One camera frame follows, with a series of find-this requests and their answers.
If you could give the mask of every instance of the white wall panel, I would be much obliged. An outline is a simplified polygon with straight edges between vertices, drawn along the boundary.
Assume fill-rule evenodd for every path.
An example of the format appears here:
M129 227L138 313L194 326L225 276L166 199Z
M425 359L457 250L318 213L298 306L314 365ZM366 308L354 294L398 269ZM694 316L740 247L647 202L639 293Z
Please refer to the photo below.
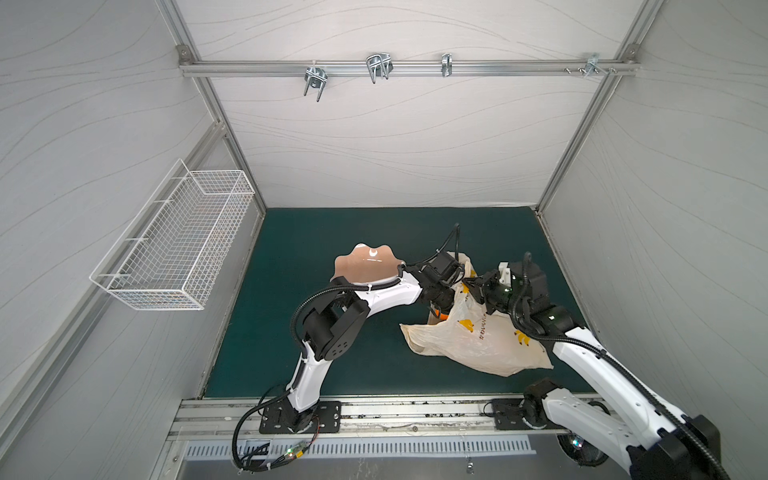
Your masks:
M149 477L180 400L195 397L205 380L247 266L257 217L251 204L205 310L136 312L112 302L0 467L0 478Z
M0 404L210 122L151 0L0 4Z
M177 0L204 60L613 57L641 0Z
M595 78L214 80L269 207L535 204Z
M765 478L768 4L669 0L545 211L619 360Z

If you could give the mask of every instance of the white plastic bag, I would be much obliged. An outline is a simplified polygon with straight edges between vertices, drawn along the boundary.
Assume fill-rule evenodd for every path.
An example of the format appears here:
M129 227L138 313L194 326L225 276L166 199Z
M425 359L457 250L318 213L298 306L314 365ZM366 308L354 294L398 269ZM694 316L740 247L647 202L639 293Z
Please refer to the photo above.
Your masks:
M469 258L460 253L466 276L474 276ZM462 283L454 286L454 305L448 319L435 325L400 325L413 352L447 356L481 372L510 376L523 369L551 369L544 347L520 336L509 315L488 315Z

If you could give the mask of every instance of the orange object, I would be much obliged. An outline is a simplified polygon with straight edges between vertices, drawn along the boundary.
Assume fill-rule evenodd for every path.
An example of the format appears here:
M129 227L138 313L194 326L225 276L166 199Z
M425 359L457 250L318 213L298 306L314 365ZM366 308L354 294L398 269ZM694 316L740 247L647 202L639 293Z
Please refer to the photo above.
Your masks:
M440 310L434 309L432 313L435 314L435 317L437 317L440 320L447 320L448 315L445 315L444 313L441 313Z

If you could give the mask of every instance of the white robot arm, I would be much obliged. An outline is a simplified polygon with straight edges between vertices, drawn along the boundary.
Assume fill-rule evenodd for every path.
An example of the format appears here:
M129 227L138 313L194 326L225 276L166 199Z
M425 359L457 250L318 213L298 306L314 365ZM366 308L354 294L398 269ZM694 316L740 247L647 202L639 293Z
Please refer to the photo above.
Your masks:
M529 425L553 422L571 430L623 466L632 479L728 478L720 465L717 428L662 399L610 356L565 308L551 305L546 276L531 263L530 253L523 262L503 263L500 269L504 271L463 282L488 313L508 313L515 328L530 338L554 343L553 353L617 413L608 415L546 379L526 389ZM397 277L371 283L350 283L339 276L297 309L291 326L302 355L286 392L275 399L280 402L280 423L290 432L307 428L331 363L351 346L367 318L417 300L448 311L451 285L463 277L458 256L445 252L445 243L427 260L399 265L398 271ZM303 337L296 333L298 319Z

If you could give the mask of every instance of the wire basket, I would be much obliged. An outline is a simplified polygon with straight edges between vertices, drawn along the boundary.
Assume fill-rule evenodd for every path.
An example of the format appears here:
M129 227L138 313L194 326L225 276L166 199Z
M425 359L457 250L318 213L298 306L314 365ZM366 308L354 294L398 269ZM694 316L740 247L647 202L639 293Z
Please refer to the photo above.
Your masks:
M135 310L202 310L253 198L242 170L183 171L172 177L175 187L164 182L167 198L147 202L91 274ZM154 216L131 236L153 205Z

